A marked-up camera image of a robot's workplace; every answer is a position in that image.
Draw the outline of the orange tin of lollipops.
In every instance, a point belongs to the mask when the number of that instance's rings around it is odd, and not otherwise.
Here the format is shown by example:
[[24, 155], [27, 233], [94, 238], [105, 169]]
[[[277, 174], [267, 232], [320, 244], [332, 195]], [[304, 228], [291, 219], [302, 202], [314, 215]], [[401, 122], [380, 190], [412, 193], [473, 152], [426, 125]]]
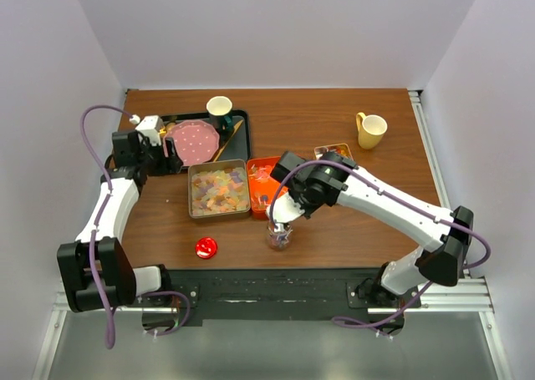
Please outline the orange tin of lollipops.
[[266, 220], [267, 208], [271, 205], [273, 196], [279, 183], [271, 177], [277, 156], [250, 159], [247, 162], [247, 180], [252, 217], [257, 220]]

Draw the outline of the brown tin of gummies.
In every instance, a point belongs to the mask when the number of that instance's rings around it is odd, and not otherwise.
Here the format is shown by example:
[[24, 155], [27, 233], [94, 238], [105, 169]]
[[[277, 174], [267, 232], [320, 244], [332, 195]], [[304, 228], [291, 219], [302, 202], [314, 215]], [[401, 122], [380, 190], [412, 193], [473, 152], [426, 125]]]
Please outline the brown tin of gummies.
[[225, 220], [251, 210], [246, 162], [222, 160], [188, 169], [188, 210], [194, 220]]

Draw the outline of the gold tin of lollipops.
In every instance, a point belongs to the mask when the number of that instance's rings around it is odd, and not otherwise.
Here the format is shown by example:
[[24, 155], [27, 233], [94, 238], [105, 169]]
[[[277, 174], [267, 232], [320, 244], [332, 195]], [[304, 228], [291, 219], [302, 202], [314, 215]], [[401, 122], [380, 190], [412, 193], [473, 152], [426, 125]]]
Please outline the gold tin of lollipops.
[[342, 155], [343, 157], [348, 159], [353, 159], [353, 155], [351, 154], [350, 148], [346, 143], [317, 146], [313, 149], [313, 152], [316, 160], [321, 159], [323, 155], [329, 152]]

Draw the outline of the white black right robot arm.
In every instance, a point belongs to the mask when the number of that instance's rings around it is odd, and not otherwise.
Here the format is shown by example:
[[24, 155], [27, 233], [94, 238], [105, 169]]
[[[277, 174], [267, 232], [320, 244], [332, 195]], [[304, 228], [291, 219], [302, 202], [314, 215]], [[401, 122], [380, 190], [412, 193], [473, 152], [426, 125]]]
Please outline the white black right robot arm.
[[279, 243], [285, 241], [292, 221], [310, 218], [323, 205], [363, 212], [415, 241], [411, 253], [385, 263], [375, 278], [356, 287], [359, 299], [392, 307], [421, 284], [456, 286], [459, 281], [471, 243], [473, 214], [469, 209], [449, 210], [418, 200], [335, 152], [306, 160], [287, 151], [271, 176], [287, 190], [267, 209]]

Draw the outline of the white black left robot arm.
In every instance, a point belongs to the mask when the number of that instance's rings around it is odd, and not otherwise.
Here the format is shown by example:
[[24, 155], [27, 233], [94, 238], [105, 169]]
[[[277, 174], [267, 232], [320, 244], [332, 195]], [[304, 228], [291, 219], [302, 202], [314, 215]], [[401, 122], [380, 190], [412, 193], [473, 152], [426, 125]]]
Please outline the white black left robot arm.
[[100, 194], [85, 228], [75, 241], [62, 244], [57, 261], [69, 307], [87, 312], [104, 307], [89, 264], [91, 231], [96, 231], [94, 254], [105, 295], [112, 307], [128, 306], [144, 295], [155, 307], [173, 297], [170, 275], [164, 265], [133, 268], [122, 248], [125, 226], [150, 175], [173, 175], [182, 160], [171, 140], [152, 145], [139, 131], [112, 134], [113, 161], [101, 177]]

